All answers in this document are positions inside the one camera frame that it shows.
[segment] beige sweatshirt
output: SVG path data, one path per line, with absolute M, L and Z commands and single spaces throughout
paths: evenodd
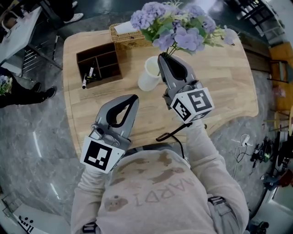
M 199 121 L 188 129 L 187 149 L 191 169 L 171 150 L 130 155 L 108 175 L 86 168 L 75 190 L 71 233 L 95 222 L 103 234 L 215 234 L 207 200 L 221 196 L 242 234 L 249 217 L 245 197 Z

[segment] black shoe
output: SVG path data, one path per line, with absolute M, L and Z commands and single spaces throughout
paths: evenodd
M 54 87 L 51 87 L 45 93 L 47 94 L 46 99 L 52 98 L 55 96 L 56 89 Z
M 38 83 L 36 83 L 34 86 L 33 86 L 33 88 L 31 89 L 32 91 L 34 91 L 34 92 L 36 92 L 36 93 L 38 93 L 38 92 L 40 92 L 40 90 L 41 90 L 41 83 L 40 82 L 38 82 Z

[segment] black pants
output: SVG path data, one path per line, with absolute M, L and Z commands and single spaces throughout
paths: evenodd
M 41 0 L 23 0 L 22 4 L 24 5 L 27 11 L 31 11 L 32 8 L 40 1 Z M 62 21 L 69 21 L 73 18 L 74 12 L 72 9 L 72 0 L 48 0 L 48 1 L 50 3 L 50 7 L 52 8 L 52 10 L 55 12 L 56 15 L 60 17 Z
M 22 87 L 9 70 L 0 68 L 0 75 L 7 75 L 13 79 L 11 93 L 0 95 L 0 108 L 13 104 L 26 105 L 40 103 L 46 100 L 47 94 L 45 92 L 36 93 Z
M 49 0 L 50 6 L 62 21 L 73 18 L 72 0 Z

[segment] white tissue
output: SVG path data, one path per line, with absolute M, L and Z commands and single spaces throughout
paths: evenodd
M 128 32 L 136 32 L 138 31 L 137 29 L 133 28 L 131 25 L 130 21 L 119 24 L 114 27 L 117 34 L 122 34 L 122 33 L 128 33 Z

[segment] wicker basket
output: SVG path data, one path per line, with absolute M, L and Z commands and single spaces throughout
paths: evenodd
M 116 50 L 126 50 L 136 47 L 152 46 L 152 42 L 147 41 L 141 31 L 117 34 L 115 26 L 112 24 L 109 28 L 111 32 L 111 40 L 115 43 Z

